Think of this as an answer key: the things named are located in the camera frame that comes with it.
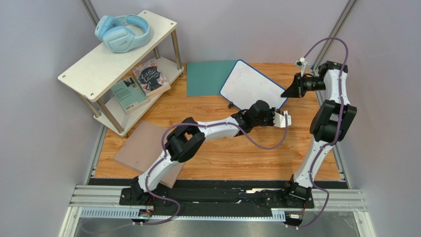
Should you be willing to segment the blue framed whiteboard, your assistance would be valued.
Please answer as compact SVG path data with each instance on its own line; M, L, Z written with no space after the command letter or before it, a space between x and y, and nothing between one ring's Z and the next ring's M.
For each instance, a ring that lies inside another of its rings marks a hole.
M281 97L284 91L282 86L250 64L237 60L220 89L220 95L240 110L250 108L258 100L280 109L287 101Z

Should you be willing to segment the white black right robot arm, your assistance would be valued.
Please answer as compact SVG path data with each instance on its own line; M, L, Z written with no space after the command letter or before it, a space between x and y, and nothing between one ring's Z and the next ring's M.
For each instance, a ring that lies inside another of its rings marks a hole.
M352 124L357 108L351 106L346 94L347 65L326 61L318 75L296 73L282 98L302 98L307 91L326 92L326 99L312 120L309 150L300 168L286 183L283 203L296 207L304 205L311 196L315 176L333 145L341 141Z

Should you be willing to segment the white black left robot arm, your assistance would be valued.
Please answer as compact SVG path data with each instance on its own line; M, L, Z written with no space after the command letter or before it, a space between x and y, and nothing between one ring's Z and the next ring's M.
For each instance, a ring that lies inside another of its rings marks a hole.
M247 135L258 126L286 127L290 124L288 112L271 108L262 100L221 120L199 122L192 117L186 118L163 133L156 161L143 174L133 178L130 187L122 189L119 204L146 205L161 180L177 165L190 160L204 142Z

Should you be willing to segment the teal mat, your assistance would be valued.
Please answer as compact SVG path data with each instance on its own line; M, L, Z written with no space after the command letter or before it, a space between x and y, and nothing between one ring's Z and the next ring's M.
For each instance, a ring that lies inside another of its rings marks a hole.
M236 60L187 64L187 96L219 95Z

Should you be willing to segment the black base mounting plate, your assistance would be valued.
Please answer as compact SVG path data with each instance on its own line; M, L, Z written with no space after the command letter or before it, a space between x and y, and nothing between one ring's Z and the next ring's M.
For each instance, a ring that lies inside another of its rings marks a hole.
M269 217L273 208L315 207L313 197L302 206L284 205L285 186L284 180L178 180L172 188L159 184L152 200L142 206L154 215L207 217Z

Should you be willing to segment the floral cover book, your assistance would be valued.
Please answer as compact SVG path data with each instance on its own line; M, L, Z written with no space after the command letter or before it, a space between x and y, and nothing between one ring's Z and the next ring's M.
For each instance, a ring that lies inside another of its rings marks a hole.
M132 68L140 87L149 98L162 94L170 89L170 83L158 67L157 59L138 63Z

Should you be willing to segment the pink square board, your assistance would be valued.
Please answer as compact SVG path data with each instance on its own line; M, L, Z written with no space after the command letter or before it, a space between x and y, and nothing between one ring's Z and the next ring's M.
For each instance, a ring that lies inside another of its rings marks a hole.
M130 183L136 191L146 192L145 178L150 168L163 158L161 140L165 128L142 121L119 150L114 160L125 167L139 173ZM157 185L163 184L172 188L181 172L183 163L168 168L169 158L160 162L148 178L148 188L153 191Z

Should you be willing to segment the teal cover book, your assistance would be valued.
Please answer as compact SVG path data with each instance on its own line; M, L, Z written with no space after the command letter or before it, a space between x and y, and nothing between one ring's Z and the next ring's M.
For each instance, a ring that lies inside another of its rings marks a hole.
M149 98L134 77L120 80L111 87L111 91L126 115L149 102Z

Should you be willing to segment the light blue headphones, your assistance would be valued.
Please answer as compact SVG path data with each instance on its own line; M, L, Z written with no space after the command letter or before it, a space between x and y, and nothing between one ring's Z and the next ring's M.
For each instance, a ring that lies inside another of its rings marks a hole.
M133 25L143 31L136 35L127 26ZM138 15L103 16L95 27L95 36L105 46L116 53L126 53L132 49L146 45L152 38L149 23Z

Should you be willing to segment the aluminium frame rail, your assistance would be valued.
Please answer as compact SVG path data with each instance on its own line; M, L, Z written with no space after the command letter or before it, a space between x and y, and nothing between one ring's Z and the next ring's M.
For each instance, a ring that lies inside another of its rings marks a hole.
M284 181L178 180L142 202L129 180L93 179L74 189L60 236L375 236L362 192L321 181L306 204L286 206Z

